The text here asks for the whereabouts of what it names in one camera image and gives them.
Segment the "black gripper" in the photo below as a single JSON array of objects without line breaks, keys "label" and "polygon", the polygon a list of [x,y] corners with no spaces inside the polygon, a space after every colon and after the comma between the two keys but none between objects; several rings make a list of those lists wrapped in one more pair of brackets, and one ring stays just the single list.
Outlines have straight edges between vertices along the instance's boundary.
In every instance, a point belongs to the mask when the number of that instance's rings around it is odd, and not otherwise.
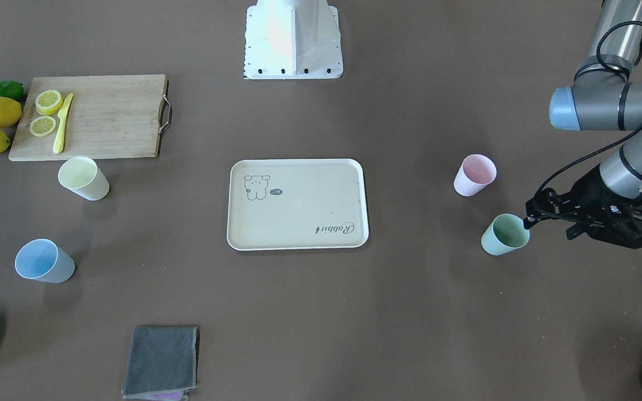
[{"label": "black gripper", "polygon": [[526,203],[525,230],[541,221],[574,221],[567,229],[568,239],[581,234],[624,248],[642,248],[642,192],[635,198],[613,193],[603,182],[595,167],[576,183],[568,193],[558,195],[553,188],[544,188]]}]

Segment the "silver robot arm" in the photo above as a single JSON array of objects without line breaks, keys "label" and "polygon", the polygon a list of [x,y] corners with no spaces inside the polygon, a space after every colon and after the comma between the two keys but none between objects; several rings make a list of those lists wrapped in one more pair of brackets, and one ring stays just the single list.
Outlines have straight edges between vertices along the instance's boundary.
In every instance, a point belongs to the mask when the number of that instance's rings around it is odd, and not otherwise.
[{"label": "silver robot arm", "polygon": [[558,194],[542,184],[527,201],[525,229],[540,221],[572,223],[604,243],[642,248],[642,82],[631,72],[642,54],[642,1],[604,1],[591,48],[571,86],[558,88],[549,107],[562,130],[626,130],[616,152]]}]

